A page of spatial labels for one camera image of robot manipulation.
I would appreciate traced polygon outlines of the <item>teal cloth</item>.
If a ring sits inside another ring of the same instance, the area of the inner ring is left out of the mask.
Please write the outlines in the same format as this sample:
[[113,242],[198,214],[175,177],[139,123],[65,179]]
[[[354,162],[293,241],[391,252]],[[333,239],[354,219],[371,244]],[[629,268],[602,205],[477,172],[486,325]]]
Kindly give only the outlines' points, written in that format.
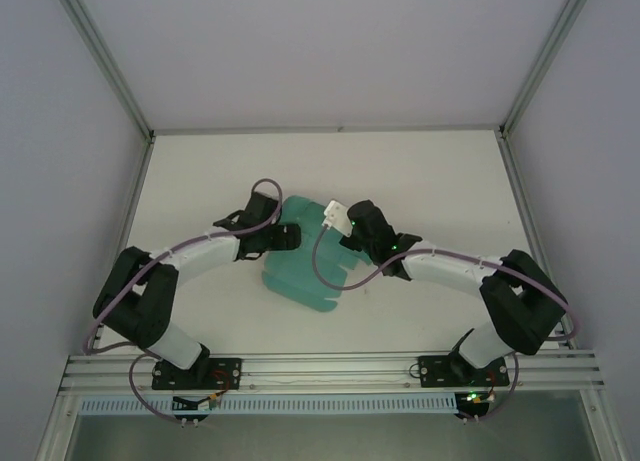
[[360,252],[340,244],[341,234],[331,229],[321,234],[324,207],[302,196],[290,196],[283,204],[280,222],[301,229],[301,244],[292,251],[270,252],[264,261],[262,282],[270,291],[317,312],[330,312],[338,306],[341,293],[318,280],[312,263],[329,283],[344,286],[348,274],[359,263],[370,260]]

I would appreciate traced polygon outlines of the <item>aluminium frame cross bar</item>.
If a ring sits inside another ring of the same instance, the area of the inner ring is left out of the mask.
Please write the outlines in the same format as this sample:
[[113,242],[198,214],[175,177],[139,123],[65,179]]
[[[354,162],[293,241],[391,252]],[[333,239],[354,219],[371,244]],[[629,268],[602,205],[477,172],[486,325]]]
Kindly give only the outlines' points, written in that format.
[[249,134],[295,134],[295,133],[360,133],[360,132],[430,132],[430,131],[501,131],[499,124],[454,124],[454,125],[382,125],[382,126],[276,126],[276,127],[226,127],[226,128],[176,128],[156,129],[154,137],[161,136],[207,136]]

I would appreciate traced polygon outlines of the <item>wide aluminium mounting rail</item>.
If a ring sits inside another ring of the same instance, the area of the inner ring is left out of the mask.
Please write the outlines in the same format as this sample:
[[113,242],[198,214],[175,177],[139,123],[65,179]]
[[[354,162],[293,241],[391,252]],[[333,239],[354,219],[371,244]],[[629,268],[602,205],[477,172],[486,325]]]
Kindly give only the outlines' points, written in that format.
[[[416,352],[241,354],[239,394],[395,393],[421,390]],[[59,393],[126,394],[132,354],[73,356]],[[601,390],[604,378],[588,350],[543,350],[519,358],[516,387],[523,391]]]

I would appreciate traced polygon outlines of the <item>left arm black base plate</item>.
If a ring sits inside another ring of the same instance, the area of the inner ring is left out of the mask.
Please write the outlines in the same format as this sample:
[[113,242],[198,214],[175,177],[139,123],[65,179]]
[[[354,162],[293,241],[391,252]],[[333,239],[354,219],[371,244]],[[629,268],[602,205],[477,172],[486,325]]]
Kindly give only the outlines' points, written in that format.
[[241,358],[201,357],[187,370],[159,361],[152,370],[154,391],[235,391],[242,375]]

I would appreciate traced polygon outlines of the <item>aluminium table side rail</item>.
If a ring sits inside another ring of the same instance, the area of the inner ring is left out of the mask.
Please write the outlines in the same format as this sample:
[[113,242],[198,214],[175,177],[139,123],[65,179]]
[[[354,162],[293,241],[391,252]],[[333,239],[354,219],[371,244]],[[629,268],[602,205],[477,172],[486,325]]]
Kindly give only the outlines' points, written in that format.
[[552,274],[544,246],[537,230],[526,184],[520,173],[513,148],[509,140],[500,130],[496,132],[496,140],[531,251],[531,256],[540,265],[550,280],[557,283]]
[[[129,193],[125,197],[125,205],[124,205],[124,218],[122,221],[122,226],[119,228],[118,237],[116,241],[116,248],[114,254],[111,256],[111,261],[115,262],[119,253],[126,248],[127,241],[129,239],[131,226],[133,223],[133,219],[137,210],[140,193],[142,191],[144,181],[146,178],[146,174],[148,171],[149,163],[151,161],[154,145],[156,141],[156,136],[151,134],[151,138],[149,140],[145,140],[143,145],[144,148],[142,150],[141,160],[138,162],[135,170],[134,170],[134,178],[133,184]],[[89,354],[99,354],[100,352],[106,352],[107,348],[95,348],[95,340],[96,336],[101,332],[101,322],[95,320],[91,327],[89,328],[89,332],[86,335],[85,339],[82,341],[82,352],[86,355]]]

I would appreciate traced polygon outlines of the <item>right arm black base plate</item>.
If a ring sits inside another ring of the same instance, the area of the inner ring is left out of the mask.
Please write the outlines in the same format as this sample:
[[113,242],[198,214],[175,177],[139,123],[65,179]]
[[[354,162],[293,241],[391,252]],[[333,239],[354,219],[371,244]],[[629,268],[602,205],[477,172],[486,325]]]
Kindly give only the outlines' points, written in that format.
[[417,358],[420,384],[423,388],[490,388],[510,384],[504,358],[484,368],[475,368],[459,356],[425,355]]

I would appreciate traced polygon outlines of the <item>aluminium frame post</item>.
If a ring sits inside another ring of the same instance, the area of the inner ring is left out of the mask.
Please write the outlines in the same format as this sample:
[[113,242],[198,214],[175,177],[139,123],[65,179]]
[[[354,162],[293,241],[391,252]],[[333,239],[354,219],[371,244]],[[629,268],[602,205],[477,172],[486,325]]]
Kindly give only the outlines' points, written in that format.
[[588,0],[565,0],[546,35],[515,99],[500,125],[504,139],[512,135]]
[[119,68],[84,0],[58,0],[86,48],[109,84],[121,107],[146,143],[153,143],[154,131]]

